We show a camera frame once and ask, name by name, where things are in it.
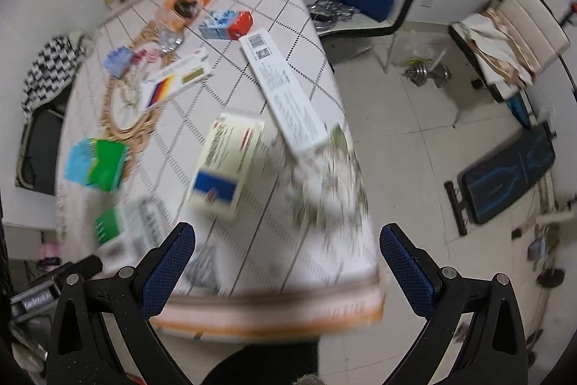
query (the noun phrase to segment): floor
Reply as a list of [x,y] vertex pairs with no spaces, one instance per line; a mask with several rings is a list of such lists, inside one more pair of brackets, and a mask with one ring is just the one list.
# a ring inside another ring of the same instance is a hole
[[[538,195],[529,192],[482,227],[469,224],[469,235],[461,238],[442,186],[520,126],[506,105],[494,103],[488,92],[472,90],[474,71],[443,34],[417,33],[422,43],[435,48],[449,45],[443,62],[453,78],[447,87],[439,90],[429,82],[417,88],[403,78],[395,64],[408,35],[397,33],[394,44],[393,37],[377,38],[373,50],[335,66],[374,226],[377,230],[398,223],[439,266],[452,266],[463,276],[491,279],[498,272],[507,274],[528,336],[537,327],[544,294],[536,285],[533,264],[526,260],[533,233],[512,241],[511,230],[535,210]],[[381,64],[388,64],[386,72]],[[453,127],[458,110],[463,111],[461,119]],[[414,315],[396,281],[387,279],[387,301],[379,324],[321,339],[320,375],[327,385],[383,383],[423,327],[424,320]],[[464,316],[462,323],[468,321]],[[119,337],[117,326],[110,322],[112,336]],[[212,367],[239,349],[160,337],[193,383],[200,383]],[[460,346],[454,338],[431,383],[449,373]],[[137,373],[126,361],[126,353],[119,351],[126,370]]]

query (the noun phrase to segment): black and white blanket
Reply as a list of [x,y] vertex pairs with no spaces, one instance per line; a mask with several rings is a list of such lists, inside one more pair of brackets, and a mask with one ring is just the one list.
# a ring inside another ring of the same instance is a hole
[[82,42],[73,46],[68,36],[56,36],[44,45],[24,80],[22,110],[25,123],[34,110],[52,101],[72,82],[85,57]]

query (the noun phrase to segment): wall outlet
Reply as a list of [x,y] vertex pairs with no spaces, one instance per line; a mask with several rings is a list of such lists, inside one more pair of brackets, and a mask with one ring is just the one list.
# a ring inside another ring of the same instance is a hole
[[434,0],[420,0],[421,7],[431,7]]

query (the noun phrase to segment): plastic bag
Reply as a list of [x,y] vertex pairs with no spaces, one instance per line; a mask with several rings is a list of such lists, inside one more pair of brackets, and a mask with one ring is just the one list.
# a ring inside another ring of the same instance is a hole
[[416,61],[431,65],[438,61],[446,50],[445,39],[440,35],[425,32],[399,31],[391,51],[391,63],[395,66],[410,66]]

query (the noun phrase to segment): qr code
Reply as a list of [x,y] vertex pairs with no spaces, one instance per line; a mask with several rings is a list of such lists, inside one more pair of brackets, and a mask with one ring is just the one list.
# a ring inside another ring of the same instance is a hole
[[261,47],[263,44],[265,44],[261,35],[253,35],[252,37],[249,37],[249,42],[250,46],[252,46],[253,48],[258,48]]
[[270,56],[270,50],[268,48],[259,49],[258,51],[255,51],[255,54],[258,59],[264,59],[267,56]]

